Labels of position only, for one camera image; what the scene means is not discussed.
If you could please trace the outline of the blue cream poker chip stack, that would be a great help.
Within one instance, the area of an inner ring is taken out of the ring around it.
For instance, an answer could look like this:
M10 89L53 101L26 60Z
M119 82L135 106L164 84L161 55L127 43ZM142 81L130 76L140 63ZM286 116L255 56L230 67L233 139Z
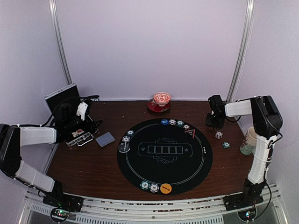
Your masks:
M223 132L221 132L221 131L217 131L217 132L215 133L215 137L216 137L216 139L220 140L220 139L223 137Z

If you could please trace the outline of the grey playing card deck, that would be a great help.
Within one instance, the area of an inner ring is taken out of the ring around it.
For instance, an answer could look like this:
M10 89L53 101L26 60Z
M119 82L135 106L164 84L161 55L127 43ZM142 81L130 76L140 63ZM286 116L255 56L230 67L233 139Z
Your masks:
M110 132L107 132L107 133L96 138L96 142L98 143L98 145L100 147L104 147L114 141L115 141L115 138Z

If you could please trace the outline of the red black triangle marker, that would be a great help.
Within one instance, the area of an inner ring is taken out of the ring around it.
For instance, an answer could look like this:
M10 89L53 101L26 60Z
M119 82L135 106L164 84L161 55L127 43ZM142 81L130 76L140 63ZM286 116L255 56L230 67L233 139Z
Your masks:
M195 129L185 130L185 133L192 136L192 138L194 139L196 130Z

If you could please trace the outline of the orange black chips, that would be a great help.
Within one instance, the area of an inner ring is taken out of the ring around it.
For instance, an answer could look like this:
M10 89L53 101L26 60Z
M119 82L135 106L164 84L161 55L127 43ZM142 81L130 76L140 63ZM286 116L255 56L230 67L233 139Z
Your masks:
M184 125L184 130L189 130L190 129L190 126L189 125Z

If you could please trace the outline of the green chips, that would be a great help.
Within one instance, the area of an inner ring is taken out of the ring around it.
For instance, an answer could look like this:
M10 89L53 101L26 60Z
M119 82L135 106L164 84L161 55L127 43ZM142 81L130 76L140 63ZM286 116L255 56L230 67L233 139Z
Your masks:
M143 189L143 190L148 190L149 187L150 187L150 183L147 182L147 181L142 181L142 182L140 183L140 188Z
M182 127L184 125L184 122L182 120L178 120L176 122L176 125Z
M127 131L127 136L133 136L134 135L134 131L133 130L128 130Z

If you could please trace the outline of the grey dealer button disc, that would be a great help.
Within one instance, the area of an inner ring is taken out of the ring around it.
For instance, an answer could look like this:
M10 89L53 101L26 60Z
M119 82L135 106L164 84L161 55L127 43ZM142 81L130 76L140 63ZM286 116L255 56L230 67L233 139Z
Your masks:
M118 151L120 153L126 153L130 150L130 146L129 144L127 143L121 143L119 146L118 146Z

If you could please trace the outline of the blue small blind button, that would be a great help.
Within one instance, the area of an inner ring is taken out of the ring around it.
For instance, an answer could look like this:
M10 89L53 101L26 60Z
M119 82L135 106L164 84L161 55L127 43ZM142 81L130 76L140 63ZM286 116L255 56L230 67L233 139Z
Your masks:
M168 119L162 119L161 121L160 121L160 123L162 124L162 125L169 125L169 120Z

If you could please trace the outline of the orange big blind button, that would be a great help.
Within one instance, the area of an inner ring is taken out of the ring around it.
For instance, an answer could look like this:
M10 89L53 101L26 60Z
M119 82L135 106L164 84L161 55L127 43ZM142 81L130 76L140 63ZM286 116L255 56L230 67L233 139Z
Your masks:
M161 186L160 186L160 191L163 193L163 194L169 194L171 193L172 191L172 186L168 183L163 183Z

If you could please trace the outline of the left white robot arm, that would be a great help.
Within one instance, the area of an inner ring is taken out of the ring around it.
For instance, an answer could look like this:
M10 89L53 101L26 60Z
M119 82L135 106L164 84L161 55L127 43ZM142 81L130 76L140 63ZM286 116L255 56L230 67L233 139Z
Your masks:
M48 121L42 125L0 125L0 169L8 177L33 186L49 197L57 207L67 203L60 181L42 174L22 160L21 148L27 145L58 144L79 147L94 138L102 120L89 116L93 99L97 95L78 97L79 104L71 105L63 100L53 110Z

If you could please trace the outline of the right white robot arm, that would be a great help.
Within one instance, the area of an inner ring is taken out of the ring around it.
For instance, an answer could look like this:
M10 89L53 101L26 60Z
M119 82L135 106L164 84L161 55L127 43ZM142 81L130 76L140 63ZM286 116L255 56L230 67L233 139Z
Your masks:
M208 99L211 113L206 116L206 125L222 128L227 117L251 115L256 137L256 150L251 170L245 180L240 203L251 205L261 194L266 185L266 174L272 160L273 148L283 136L280 128L282 116L271 96L258 96L234 103L225 103L220 95Z

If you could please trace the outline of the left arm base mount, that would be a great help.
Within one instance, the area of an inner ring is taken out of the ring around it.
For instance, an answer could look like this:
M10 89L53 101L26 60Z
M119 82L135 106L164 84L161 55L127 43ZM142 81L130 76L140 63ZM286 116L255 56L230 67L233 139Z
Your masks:
M66 221L72 212L80 212L84 199L79 196L63 195L62 201L47 194L42 196L43 203L52 206L50 218L54 223Z

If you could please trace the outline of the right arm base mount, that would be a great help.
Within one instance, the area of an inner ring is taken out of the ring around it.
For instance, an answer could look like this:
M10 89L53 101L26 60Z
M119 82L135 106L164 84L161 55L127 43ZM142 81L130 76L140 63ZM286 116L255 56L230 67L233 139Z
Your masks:
M257 217L256 205L262 203L263 198L260 196L257 200L242 203L241 194L236 194L226 195L223 201L226 211L237 210L238 217L242 221L253 221Z

